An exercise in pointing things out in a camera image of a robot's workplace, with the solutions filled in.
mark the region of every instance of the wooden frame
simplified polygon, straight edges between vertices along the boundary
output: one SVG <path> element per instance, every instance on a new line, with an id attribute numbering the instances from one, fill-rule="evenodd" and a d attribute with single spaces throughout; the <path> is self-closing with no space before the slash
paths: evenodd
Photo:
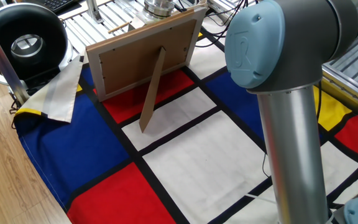
<path id="1" fill-rule="evenodd" d="M 117 55 L 122 55 L 122 56 L 126 55 L 126 58 L 128 58 L 127 54 L 131 54 L 131 52 L 135 52 L 135 54 L 139 54 L 138 51 L 135 51 L 134 48 L 131 48 L 131 45 L 134 45 L 136 42 L 139 43 L 139 41 L 142 41 L 144 39 L 147 39 L 147 38 L 150 39 L 150 37 L 152 35 L 156 35 L 156 34 L 161 34 L 160 36 L 164 37 L 166 30 L 169 30 L 169 29 L 172 29 L 175 27 L 185 26 L 186 24 L 191 24 L 192 21 L 194 21 L 192 26 L 188 25 L 186 28 L 186 29 L 189 29 L 189 27 L 191 27 L 191 30 L 190 30 L 191 38 L 189 38 L 189 43 L 185 43 L 185 44 L 188 44 L 188 49 L 185 49 L 185 51 L 186 51 L 185 60 L 183 62 L 176 63 L 174 65 L 172 65 L 172 63 L 171 63 L 171 65 L 169 65 L 169 66 L 168 65 L 164 66 L 162 75 L 172 72 L 172 71 L 174 71 L 178 68 L 181 68 L 183 66 L 186 66 L 190 63 L 191 56 L 193 55 L 195 44 L 196 44 L 196 41 L 198 38 L 198 33 L 201 29 L 201 24 L 202 24 L 206 10 L 207 10 L 207 8 L 204 4 L 195 6 L 195 7 L 192 7 L 191 9 L 187 10 L 186 12 L 175 14 L 174 16 L 171 16 L 171 17 L 164 19 L 160 22 L 157 22 L 155 24 L 147 25 L 145 27 L 141 27 L 139 29 L 132 30 L 128 33 L 119 35 L 117 37 L 113 37 L 112 39 L 108 39 L 108 40 L 102 41 L 100 43 L 88 46 L 86 48 L 86 50 L 87 50 L 88 58 L 89 58 L 89 66 L 91 68 L 91 73 L 92 73 L 96 91 L 98 93 L 99 101 L 104 101 L 112 96 L 115 96 L 115 95 L 120 94 L 124 91 L 130 90 L 131 88 L 134 88 L 135 86 L 139 86 L 143 83 L 150 81 L 152 73 L 153 73 L 153 70 L 151 70 L 151 72 L 148 71 L 146 77 L 136 76 L 133 80 L 130 81 L 130 83 L 128 83 L 128 82 L 125 83 L 124 84 L 125 86 L 117 86 L 116 85 L 114 88 L 110 88 L 109 85 L 110 84 L 114 85 L 114 82 L 116 81 L 116 79 L 114 79 L 114 78 L 119 78 L 119 76 L 122 74 L 112 75 L 111 70 L 113 68 L 109 68 L 109 66 L 106 65 L 106 63 L 105 63 L 105 65 L 103 65 L 102 64 L 103 61 L 101 59 L 103 59 L 104 61 L 110 60 L 110 62 L 111 62 L 111 60 L 113 60 L 113 62 L 115 62 L 115 63 L 120 62 L 121 58 L 117 57 Z M 173 45 L 182 44 L 182 43 L 178 43 L 178 40 L 175 40 L 175 38 L 173 38 L 170 43 Z M 124 50 L 122 50 L 123 47 L 125 49 L 129 49 L 129 50 L 127 52 L 125 52 Z M 150 64 L 151 64 L 152 68 L 154 68 L 154 65 L 158 59 L 158 52 L 159 52 L 160 47 L 157 48 L 155 57 L 154 57 L 154 54 L 152 54 L 153 58 L 150 58 Z M 166 57 L 167 63 L 169 62 L 169 53 L 171 53 L 171 52 L 169 51 L 169 49 L 167 49 L 167 57 Z M 133 62 L 132 65 L 130 67 L 128 67 L 128 69 L 130 70 L 133 67 L 141 67 L 142 65 L 140 62 Z M 121 67 L 118 70 L 122 72 L 123 69 L 125 69 L 125 68 Z"/>

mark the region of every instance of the black line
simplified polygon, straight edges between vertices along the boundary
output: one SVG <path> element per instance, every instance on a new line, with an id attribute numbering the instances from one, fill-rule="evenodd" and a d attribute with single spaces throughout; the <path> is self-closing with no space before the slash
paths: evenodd
<path id="1" fill-rule="evenodd" d="M 349 149 L 343 143 L 336 139 L 334 136 L 328 136 L 328 141 L 331 142 L 332 145 L 334 145 L 336 148 L 338 148 L 343 154 L 345 154 L 347 157 L 351 158 L 355 162 L 358 163 L 358 153 L 353 151 L 352 149 Z"/>
<path id="2" fill-rule="evenodd" d="M 168 97 L 165 100 L 162 100 L 160 103 L 157 103 L 154 106 L 154 110 L 157 110 L 158 108 L 176 100 L 177 98 L 189 93 L 190 91 L 194 90 L 195 88 L 197 88 L 197 86 L 195 84 L 192 84 L 182 90 L 180 90 L 178 93 L 174 94 L 173 96 Z M 131 118 L 126 119 L 125 121 L 122 121 L 121 123 L 119 123 L 118 125 L 123 128 L 125 126 L 127 126 L 128 124 L 133 123 L 134 121 L 137 121 L 138 119 L 140 119 L 140 115 L 142 114 L 142 112 L 132 116 Z"/>
<path id="3" fill-rule="evenodd" d="M 335 190 L 333 190 L 328 196 L 327 201 L 335 201 L 343 191 L 345 191 L 350 185 L 358 180 L 358 168 L 344 181 L 342 182 Z"/>
<path id="4" fill-rule="evenodd" d="M 193 73 L 188 67 L 183 67 L 182 71 L 189 76 L 189 78 L 199 86 L 199 88 L 223 111 L 230 119 L 255 142 L 260 149 L 266 152 L 266 145 L 263 139 L 261 139 L 254 131 L 238 117 L 233 111 L 229 109 L 206 85 L 203 83 L 196 74 Z"/>
<path id="5" fill-rule="evenodd" d="M 215 46 L 219 48 L 221 51 L 224 52 L 224 45 L 220 43 L 220 41 L 216 41 L 216 38 L 213 37 L 211 34 L 209 34 L 204 28 L 201 28 L 201 31 L 203 36 L 205 36 L 209 41 L 212 43 L 215 42 Z"/>
<path id="6" fill-rule="evenodd" d="M 190 122 L 180 126 L 178 129 L 172 131 L 171 133 L 167 134 L 166 136 L 156 140 L 152 144 L 148 145 L 144 149 L 140 150 L 141 156 L 144 156 L 150 152 L 152 152 L 154 149 L 162 146 L 163 144 L 171 141 L 172 139 L 178 137 L 179 135 L 183 134 L 185 131 L 189 130 L 190 128 L 196 126 L 197 124 L 200 124 L 205 119 L 209 118 L 210 116 L 216 114 L 220 109 L 215 106 L 214 108 L 210 109 L 209 111 L 199 115 L 197 118 L 191 120 Z"/>
<path id="7" fill-rule="evenodd" d="M 256 186 L 254 189 L 252 189 L 249 194 L 259 196 L 261 193 L 263 193 L 265 190 L 267 190 L 270 186 L 272 186 L 272 178 L 269 177 L 265 179 L 262 183 L 260 183 L 258 186 Z M 251 201 L 253 201 L 255 198 L 243 196 L 238 200 L 236 203 L 231 205 L 228 209 L 226 209 L 222 214 L 218 215 L 216 218 L 211 220 L 209 224 L 220 224 L 226 222 L 230 217 L 232 217 L 234 214 L 236 214 L 238 211 L 243 209 L 246 205 L 248 205 Z"/>
<path id="8" fill-rule="evenodd" d="M 82 65 L 82 69 L 84 69 L 84 68 L 89 68 L 89 67 L 90 67 L 89 62 L 88 62 L 88 63 L 86 63 L 86 64 L 83 64 L 83 65 Z"/>
<path id="9" fill-rule="evenodd" d="M 335 125 L 335 127 L 331 128 L 331 130 L 328 131 L 328 135 L 335 136 L 338 132 L 340 132 L 345 127 L 347 121 L 349 121 L 354 116 L 356 116 L 354 112 L 345 114 L 342 120 L 337 125 Z"/>
<path id="10" fill-rule="evenodd" d="M 212 75 L 208 75 L 207 77 L 203 78 L 202 82 L 207 83 L 207 82 L 211 81 L 212 79 L 215 79 L 216 77 L 218 77 L 226 72 L 227 72 L 227 67 L 225 66 L 225 67 L 219 69 L 218 71 L 212 73 Z"/>
<path id="11" fill-rule="evenodd" d="M 75 189 L 71 194 L 70 198 L 68 199 L 68 202 L 65 204 L 66 213 L 70 210 L 71 204 L 73 203 L 74 199 L 80 196 L 81 194 L 85 193 L 87 190 L 91 189 L 92 187 L 96 186 L 98 183 L 104 181 L 111 175 L 115 174 L 116 172 L 122 170 L 126 166 L 128 166 L 132 160 L 130 158 L 122 161 L 118 165 L 114 166 L 113 168 L 109 169 L 105 173 L 99 175 L 98 177 L 95 177 L 91 181 L 87 182 L 86 184 L 82 185 L 81 187 L 78 187 Z"/>
<path id="12" fill-rule="evenodd" d="M 155 176 L 149 165 L 147 165 L 143 157 L 140 156 L 134 145 L 124 134 L 116 121 L 112 118 L 109 111 L 103 106 L 103 104 L 98 101 L 98 98 L 83 77 L 80 77 L 80 85 L 83 87 L 88 98 L 93 102 L 96 110 L 98 110 L 99 114 L 102 116 L 106 124 L 110 127 L 111 131 L 118 138 L 122 146 L 124 146 L 124 149 L 127 151 L 129 156 L 134 160 L 135 165 L 145 177 L 146 181 L 149 183 L 149 185 L 151 186 L 157 197 L 160 199 L 160 201 L 163 203 L 164 207 L 167 209 L 168 213 L 171 215 L 174 221 L 176 223 L 189 223 L 189 221 L 180 211 L 171 196 L 165 190 L 161 182 Z"/>

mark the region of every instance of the metal rod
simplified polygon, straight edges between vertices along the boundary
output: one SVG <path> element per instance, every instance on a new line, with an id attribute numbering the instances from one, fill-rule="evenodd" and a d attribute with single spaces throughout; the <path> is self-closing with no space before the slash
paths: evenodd
<path id="1" fill-rule="evenodd" d="M 96 0 L 86 0 L 86 4 L 88 5 L 88 15 L 98 24 L 104 22 L 100 15 Z"/>
<path id="2" fill-rule="evenodd" d="M 258 95 L 282 224 L 324 224 L 328 206 L 312 86 Z"/>
<path id="3" fill-rule="evenodd" d="M 8 85 L 11 87 L 13 94 L 15 95 L 18 102 L 23 105 L 29 95 L 25 91 L 22 83 L 19 80 L 19 77 L 16 75 L 15 70 L 13 69 L 11 63 L 7 59 L 3 49 L 0 46 L 0 72 L 6 79 Z"/>

